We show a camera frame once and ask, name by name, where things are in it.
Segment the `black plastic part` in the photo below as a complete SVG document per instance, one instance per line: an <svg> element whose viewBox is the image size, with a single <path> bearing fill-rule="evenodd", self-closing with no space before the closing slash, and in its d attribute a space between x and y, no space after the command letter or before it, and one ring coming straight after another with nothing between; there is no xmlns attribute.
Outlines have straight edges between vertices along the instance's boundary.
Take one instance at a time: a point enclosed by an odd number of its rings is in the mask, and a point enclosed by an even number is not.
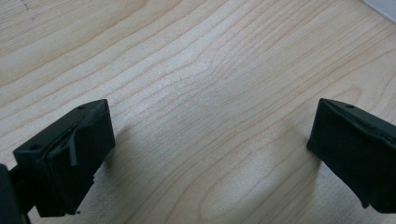
<svg viewBox="0 0 396 224"><path fill-rule="evenodd" d="M19 214L35 205L42 217L74 215L114 146L107 100L100 100L73 109L15 149L18 165L9 176Z"/></svg>
<svg viewBox="0 0 396 224"><path fill-rule="evenodd" d="M396 127L353 105L320 99L307 148L365 208L396 213Z"/></svg>

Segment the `wood grain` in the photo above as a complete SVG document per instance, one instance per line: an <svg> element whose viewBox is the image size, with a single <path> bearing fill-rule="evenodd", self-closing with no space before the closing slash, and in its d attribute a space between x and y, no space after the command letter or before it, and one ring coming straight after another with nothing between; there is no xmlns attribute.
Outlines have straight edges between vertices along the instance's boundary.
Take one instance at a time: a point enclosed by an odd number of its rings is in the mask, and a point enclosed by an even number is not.
<svg viewBox="0 0 396 224"><path fill-rule="evenodd" d="M33 223L396 222L305 148L321 97L396 124L396 24L362 1L0 4L0 162L100 98L117 139L80 215Z"/></svg>

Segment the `light wooden surface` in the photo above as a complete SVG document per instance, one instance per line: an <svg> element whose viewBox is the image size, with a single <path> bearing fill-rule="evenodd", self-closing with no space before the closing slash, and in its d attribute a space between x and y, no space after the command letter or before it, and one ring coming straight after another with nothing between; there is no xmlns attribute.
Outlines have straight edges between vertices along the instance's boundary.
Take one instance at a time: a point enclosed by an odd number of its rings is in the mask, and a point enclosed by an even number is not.
<svg viewBox="0 0 396 224"><path fill-rule="evenodd" d="M0 2L0 162L107 98L80 215L33 223L395 223L306 149L320 97L396 124L396 24L358 0Z"/></svg>

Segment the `screw hole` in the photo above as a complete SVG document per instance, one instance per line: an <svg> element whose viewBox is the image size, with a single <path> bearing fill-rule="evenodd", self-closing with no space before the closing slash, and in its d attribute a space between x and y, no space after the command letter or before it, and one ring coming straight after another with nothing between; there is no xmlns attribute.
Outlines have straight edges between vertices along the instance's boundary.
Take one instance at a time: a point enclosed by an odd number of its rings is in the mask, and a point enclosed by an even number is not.
<svg viewBox="0 0 396 224"><path fill-rule="evenodd" d="M36 149L39 149L39 148L41 148L40 144L34 144L34 145L29 147L30 150L36 150Z"/></svg>

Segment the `wooden table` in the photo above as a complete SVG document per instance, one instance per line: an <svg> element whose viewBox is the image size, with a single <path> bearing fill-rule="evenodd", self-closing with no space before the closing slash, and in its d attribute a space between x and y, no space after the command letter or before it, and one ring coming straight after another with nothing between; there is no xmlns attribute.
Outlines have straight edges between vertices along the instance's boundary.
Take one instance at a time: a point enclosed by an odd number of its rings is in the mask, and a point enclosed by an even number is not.
<svg viewBox="0 0 396 224"><path fill-rule="evenodd" d="M80 215L33 223L395 223L309 153L318 99L396 123L396 24L358 0L0 3L1 163L107 98Z"/></svg>

